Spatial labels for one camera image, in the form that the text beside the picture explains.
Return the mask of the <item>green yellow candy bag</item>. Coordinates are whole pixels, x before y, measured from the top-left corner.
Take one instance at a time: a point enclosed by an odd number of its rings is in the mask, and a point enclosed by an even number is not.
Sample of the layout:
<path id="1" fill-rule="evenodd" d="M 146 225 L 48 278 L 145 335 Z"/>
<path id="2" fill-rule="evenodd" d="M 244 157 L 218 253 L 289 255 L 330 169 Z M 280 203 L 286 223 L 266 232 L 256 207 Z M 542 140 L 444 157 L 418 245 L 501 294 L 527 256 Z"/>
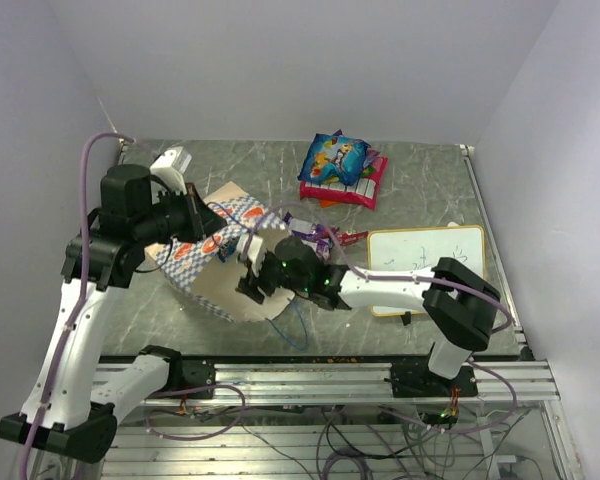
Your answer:
<path id="1" fill-rule="evenodd" d="M 373 162 L 380 156 L 380 152 L 378 150 L 374 150 L 369 148 L 366 151 L 366 158 L 363 162 L 363 170 L 360 174 L 361 178 L 368 177 L 375 171 L 375 167 L 373 166 Z"/>

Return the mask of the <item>brown m&m's packet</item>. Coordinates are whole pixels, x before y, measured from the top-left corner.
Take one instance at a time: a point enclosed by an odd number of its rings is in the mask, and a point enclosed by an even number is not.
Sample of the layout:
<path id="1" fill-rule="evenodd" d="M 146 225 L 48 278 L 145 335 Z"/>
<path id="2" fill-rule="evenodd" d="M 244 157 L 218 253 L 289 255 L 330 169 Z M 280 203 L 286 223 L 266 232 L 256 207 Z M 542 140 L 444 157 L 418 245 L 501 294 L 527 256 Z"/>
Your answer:
<path id="1" fill-rule="evenodd" d="M 226 242 L 222 243 L 219 246 L 217 256 L 222 263 L 226 263 L 230 259 L 230 257 L 236 252 L 238 242 L 239 238 L 234 237 L 228 239 Z"/>

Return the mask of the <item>blue candy bag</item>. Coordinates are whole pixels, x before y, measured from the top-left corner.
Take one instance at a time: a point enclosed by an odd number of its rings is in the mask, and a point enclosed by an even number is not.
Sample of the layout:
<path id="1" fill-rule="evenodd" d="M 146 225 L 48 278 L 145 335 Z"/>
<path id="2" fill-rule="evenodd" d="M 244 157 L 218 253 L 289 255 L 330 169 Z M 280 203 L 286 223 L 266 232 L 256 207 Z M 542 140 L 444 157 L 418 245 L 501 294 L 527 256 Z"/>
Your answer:
<path id="1" fill-rule="evenodd" d="M 316 134 L 297 176 L 313 184 L 354 185 L 360 178 L 370 145 L 343 135 Z"/>

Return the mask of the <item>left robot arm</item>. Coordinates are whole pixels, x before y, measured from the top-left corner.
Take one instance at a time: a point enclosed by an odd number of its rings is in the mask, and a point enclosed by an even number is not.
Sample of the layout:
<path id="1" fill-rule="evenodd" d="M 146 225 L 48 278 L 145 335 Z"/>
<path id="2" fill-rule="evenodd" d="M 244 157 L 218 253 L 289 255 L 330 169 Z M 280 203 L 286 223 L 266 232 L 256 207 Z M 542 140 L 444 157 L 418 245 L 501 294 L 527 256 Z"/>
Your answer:
<path id="1" fill-rule="evenodd" d="M 108 387 L 94 389 L 112 311 L 153 244 L 196 243 L 226 225 L 175 167 L 118 165 L 100 182 L 100 205 L 67 245 L 58 318 L 43 367 L 0 439 L 88 464 L 109 450 L 119 423 L 146 397 L 183 387 L 182 356 L 141 350 Z"/>

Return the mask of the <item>blue checkered paper bag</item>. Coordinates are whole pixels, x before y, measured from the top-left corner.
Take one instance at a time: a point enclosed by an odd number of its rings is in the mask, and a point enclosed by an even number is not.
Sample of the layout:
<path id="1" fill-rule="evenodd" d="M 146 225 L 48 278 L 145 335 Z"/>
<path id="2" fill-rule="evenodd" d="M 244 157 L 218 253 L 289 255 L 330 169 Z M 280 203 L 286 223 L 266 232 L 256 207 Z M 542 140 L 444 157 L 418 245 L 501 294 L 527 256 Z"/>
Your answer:
<path id="1" fill-rule="evenodd" d="M 197 243 L 171 240 L 167 244 L 154 243 L 145 249 L 155 269 L 181 293 L 199 303 L 212 315 L 225 321 L 267 322 L 293 348 L 304 351 L 309 337 L 305 320 L 300 318 L 304 341 L 292 340 L 278 327 L 274 319 L 290 307 L 297 315 L 300 309 L 290 290 L 279 289 L 263 304 L 251 301 L 236 291 L 238 281 L 247 269 L 238 262 L 235 252 L 226 263 L 217 256 L 219 246 L 228 239 L 249 233 L 265 213 L 266 207 L 238 185 L 229 182 L 205 199 L 210 208 L 227 221 L 227 226 L 213 237 Z"/>

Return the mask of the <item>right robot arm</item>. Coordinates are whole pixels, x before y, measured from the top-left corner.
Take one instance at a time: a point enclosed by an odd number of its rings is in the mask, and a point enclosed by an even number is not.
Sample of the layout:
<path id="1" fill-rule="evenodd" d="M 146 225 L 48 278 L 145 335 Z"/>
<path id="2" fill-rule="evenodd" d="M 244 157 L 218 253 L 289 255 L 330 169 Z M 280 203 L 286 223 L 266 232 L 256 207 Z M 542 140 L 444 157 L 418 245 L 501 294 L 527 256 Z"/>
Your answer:
<path id="1" fill-rule="evenodd" d="M 424 269 L 367 270 L 327 263 L 295 236 L 269 249 L 261 237 L 249 234 L 239 238 L 236 252 L 246 268 L 236 290 L 258 304 L 289 290 L 324 310 L 382 306 L 426 313 L 439 329 L 439 339 L 425 364 L 390 378 L 394 390 L 408 396 L 459 391 L 464 363 L 487 348 L 494 330 L 499 292 L 450 257 Z"/>

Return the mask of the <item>purple candy packet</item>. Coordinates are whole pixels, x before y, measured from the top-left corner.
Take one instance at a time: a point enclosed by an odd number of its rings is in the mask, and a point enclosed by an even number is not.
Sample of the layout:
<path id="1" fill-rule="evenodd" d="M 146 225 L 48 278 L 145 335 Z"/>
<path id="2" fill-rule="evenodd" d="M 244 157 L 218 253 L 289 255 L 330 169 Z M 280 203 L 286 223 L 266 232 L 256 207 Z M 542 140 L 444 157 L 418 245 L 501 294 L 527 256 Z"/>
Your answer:
<path id="1" fill-rule="evenodd" d="M 323 225 L 296 218 L 290 212 L 283 216 L 283 221 L 291 233 L 312 248 L 319 258 L 330 260 L 333 242 Z"/>

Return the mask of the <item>red white snack bag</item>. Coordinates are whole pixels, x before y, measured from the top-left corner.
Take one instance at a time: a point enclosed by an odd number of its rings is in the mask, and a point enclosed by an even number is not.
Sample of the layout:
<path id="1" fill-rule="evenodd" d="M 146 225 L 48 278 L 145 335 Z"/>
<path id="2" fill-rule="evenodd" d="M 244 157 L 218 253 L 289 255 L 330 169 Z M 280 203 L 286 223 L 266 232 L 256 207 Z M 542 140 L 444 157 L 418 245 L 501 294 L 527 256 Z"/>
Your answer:
<path id="1" fill-rule="evenodd" d="M 387 157 L 379 156 L 373 162 L 375 171 L 368 177 L 360 177 L 351 186 L 345 186 L 340 182 L 318 185 L 302 181 L 299 187 L 299 196 L 301 199 L 323 199 L 359 205 L 374 211 L 381 180 L 388 164 L 389 159 Z"/>

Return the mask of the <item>orange snack packet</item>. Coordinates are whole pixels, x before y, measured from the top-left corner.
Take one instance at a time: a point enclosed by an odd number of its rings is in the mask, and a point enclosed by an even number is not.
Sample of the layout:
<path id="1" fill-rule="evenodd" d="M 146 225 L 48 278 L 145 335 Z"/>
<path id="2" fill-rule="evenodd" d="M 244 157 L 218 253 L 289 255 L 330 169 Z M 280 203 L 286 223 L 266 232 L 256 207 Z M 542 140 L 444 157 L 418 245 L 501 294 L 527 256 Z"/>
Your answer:
<path id="1" fill-rule="evenodd" d="M 321 200 L 319 200 L 319 204 L 322 208 L 329 208 L 332 206 L 340 205 L 341 202 L 321 199 Z"/>

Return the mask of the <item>small red snack packet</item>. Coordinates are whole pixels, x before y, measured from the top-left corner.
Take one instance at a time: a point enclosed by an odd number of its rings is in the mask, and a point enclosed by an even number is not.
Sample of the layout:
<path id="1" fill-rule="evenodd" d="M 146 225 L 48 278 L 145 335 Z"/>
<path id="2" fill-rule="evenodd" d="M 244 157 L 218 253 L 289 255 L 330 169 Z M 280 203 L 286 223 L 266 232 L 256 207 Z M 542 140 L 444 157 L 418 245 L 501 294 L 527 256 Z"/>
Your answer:
<path id="1" fill-rule="evenodd" d="M 342 231 L 336 234 L 336 240 L 340 246 L 347 247 L 365 240 L 368 231 Z"/>

